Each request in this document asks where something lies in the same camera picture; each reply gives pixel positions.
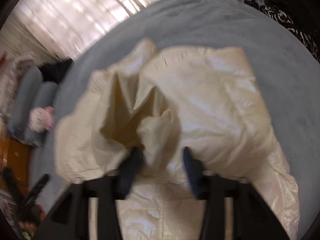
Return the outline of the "person's left hand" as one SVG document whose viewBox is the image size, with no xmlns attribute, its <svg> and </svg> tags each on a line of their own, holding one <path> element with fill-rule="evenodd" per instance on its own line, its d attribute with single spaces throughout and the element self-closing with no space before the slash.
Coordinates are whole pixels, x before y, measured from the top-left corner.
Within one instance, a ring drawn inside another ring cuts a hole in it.
<svg viewBox="0 0 320 240">
<path fill-rule="evenodd" d="M 22 229 L 22 231 L 27 232 L 31 238 L 33 238 L 35 232 L 37 231 L 37 229 L 39 227 L 39 224 L 46 217 L 46 212 L 40 204 L 36 204 L 34 206 L 34 209 L 36 210 L 36 213 L 38 214 L 37 217 L 31 215 L 25 221 L 18 223 L 20 228 Z"/>
</svg>

